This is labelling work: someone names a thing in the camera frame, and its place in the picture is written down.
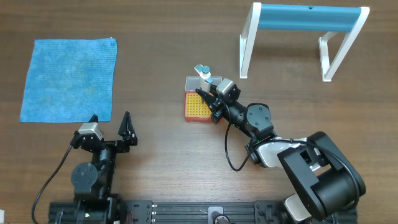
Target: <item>black metal base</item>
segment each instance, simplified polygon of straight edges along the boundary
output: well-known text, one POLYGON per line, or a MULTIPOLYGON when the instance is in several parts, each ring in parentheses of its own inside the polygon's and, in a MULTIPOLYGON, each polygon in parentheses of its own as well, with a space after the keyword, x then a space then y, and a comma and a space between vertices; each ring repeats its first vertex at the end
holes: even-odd
MULTIPOLYGON (((134 219, 129 217, 129 223, 134 224, 208 224, 209 207, 223 207, 224 214, 235 224, 282 224, 277 216, 280 201, 256 201, 254 203, 167 203, 152 201, 125 201, 134 219)), ((62 223, 76 223, 73 203, 50 203, 49 223, 55 223, 57 212, 63 210, 62 223)), ((358 223, 356 210, 338 212, 334 217, 328 217, 324 222, 308 220, 307 223, 324 224, 358 223)), ((88 217, 84 223, 91 223, 88 217)))

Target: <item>wooden table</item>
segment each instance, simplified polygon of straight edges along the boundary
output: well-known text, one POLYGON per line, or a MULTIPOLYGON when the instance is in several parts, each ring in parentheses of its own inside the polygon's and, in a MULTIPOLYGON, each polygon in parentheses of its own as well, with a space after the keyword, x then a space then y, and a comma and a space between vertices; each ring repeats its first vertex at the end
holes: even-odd
MULTIPOLYGON (((239 101, 266 103, 275 131, 301 138, 324 131, 362 175, 367 193, 360 223, 395 223, 398 197, 398 2, 273 1, 369 6, 368 21, 331 83, 322 83, 321 32, 257 33, 249 79, 238 72, 239 33, 252 1, 0 1, 0 209, 10 223, 31 223, 32 203, 80 124, 20 123, 25 78, 35 39, 118 40, 113 114, 100 126, 116 139, 130 111, 139 145, 117 158, 113 192, 163 202, 281 200, 294 192, 284 171, 248 163, 233 172, 225 159, 226 123, 186 123, 184 84, 193 67, 234 80, 239 101)), ((330 42, 330 53, 340 46, 330 42)), ((248 138, 231 129, 237 166, 248 138)), ((71 201, 73 168, 90 161, 72 150, 37 206, 71 201)))

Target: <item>blue panel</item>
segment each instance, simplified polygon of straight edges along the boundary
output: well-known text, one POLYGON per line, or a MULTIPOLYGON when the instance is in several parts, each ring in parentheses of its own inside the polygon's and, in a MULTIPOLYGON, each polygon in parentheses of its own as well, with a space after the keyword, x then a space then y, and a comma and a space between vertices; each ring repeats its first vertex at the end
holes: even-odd
POLYGON ((258 29, 350 32, 359 7, 262 4, 258 29))

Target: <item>wooden tabletop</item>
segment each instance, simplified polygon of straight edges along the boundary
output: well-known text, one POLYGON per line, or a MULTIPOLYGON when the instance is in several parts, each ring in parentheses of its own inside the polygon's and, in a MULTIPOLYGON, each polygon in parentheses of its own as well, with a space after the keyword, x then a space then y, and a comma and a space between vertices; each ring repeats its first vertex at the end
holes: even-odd
MULTIPOLYGON (((186 123, 184 85, 193 67, 234 80, 239 101, 266 103, 278 135, 326 132, 361 174, 367 193, 360 223, 395 223, 398 210, 398 2, 278 1, 269 3, 369 6, 368 21, 331 83, 322 83, 322 32, 260 30, 249 68, 239 79, 239 34, 252 1, 71 0, 0 1, 0 209, 5 221, 31 223, 32 203, 58 166, 79 123, 20 123, 35 39, 118 40, 111 122, 118 138, 129 111, 139 145, 119 155, 113 192, 127 200, 253 202, 294 192, 285 172, 249 162, 233 172, 225 159, 226 123, 186 123)), ((330 42, 335 54, 343 36, 330 42)), ((248 138, 235 129, 229 151, 237 166, 248 138)), ((47 221, 49 202, 71 201, 70 176, 90 153, 72 150, 36 209, 47 221)))

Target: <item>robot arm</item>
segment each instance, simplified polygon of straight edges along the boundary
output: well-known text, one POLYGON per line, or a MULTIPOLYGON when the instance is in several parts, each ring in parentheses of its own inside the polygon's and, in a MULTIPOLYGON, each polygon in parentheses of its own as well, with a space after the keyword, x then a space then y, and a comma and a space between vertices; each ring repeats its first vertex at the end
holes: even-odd
POLYGON ((196 92, 211 110, 215 124, 225 118, 251 138, 246 149, 255 164, 286 171, 297 194, 284 200, 281 219, 299 223, 312 216, 322 220, 351 202, 355 207, 365 194, 363 179, 325 133, 298 140, 278 137, 269 107, 254 103, 244 107, 238 103, 241 91, 228 79, 218 86, 212 85, 211 94, 199 89, 196 92), (326 172, 314 174, 327 165, 330 169, 326 172))

